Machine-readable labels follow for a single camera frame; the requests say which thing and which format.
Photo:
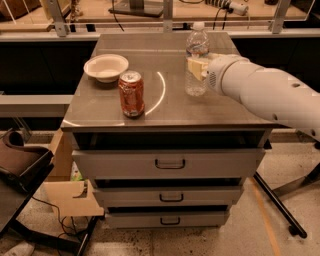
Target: black tripod leg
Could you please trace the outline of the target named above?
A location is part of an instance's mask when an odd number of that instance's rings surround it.
[[[272,191],[272,189],[268,186],[268,184],[262,179],[258,172],[253,176],[255,180],[258,182],[260,187],[264,190],[264,192],[269,196],[271,201],[275,204],[278,210],[282,213],[282,215],[287,219],[290,223],[289,231],[292,235],[299,235],[301,238],[307,238],[307,233],[300,226],[297,220],[292,216],[289,210],[284,206],[284,204],[280,201],[278,196]]]
[[[93,233],[95,225],[97,224],[98,218],[99,217],[97,217],[97,216],[94,216],[94,217],[91,218],[91,220],[89,222],[89,225],[88,225],[88,228],[87,228],[87,232],[86,232],[85,236],[83,237],[83,239],[81,241],[79,250],[75,254],[76,256],[82,256],[84,254],[84,251],[85,251],[86,246],[87,246],[87,244],[88,244],[88,242],[90,240],[90,237],[91,237],[91,235]]]

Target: soda can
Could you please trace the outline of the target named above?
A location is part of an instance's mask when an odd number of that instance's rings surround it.
[[[143,80],[136,71],[126,71],[119,78],[121,108],[127,117],[138,117],[144,111]]]

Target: cabinet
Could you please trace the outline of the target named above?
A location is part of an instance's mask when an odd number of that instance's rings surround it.
[[[83,75],[62,130],[110,228],[221,226],[264,156],[274,124],[228,97],[184,91],[188,33],[101,36],[145,82],[145,113],[125,117],[115,84]],[[237,53],[226,33],[212,52]]]

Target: paper bowl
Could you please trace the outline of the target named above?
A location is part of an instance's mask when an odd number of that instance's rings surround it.
[[[116,81],[126,71],[129,62],[125,57],[116,54],[98,55],[86,62],[84,72],[102,83]]]

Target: plastic bottle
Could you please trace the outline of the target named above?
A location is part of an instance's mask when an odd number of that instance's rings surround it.
[[[209,38],[205,32],[204,22],[195,22],[186,42],[187,58],[205,58],[209,53]],[[204,81],[199,81],[188,69],[186,61],[185,90],[189,95],[200,96],[206,92]]]

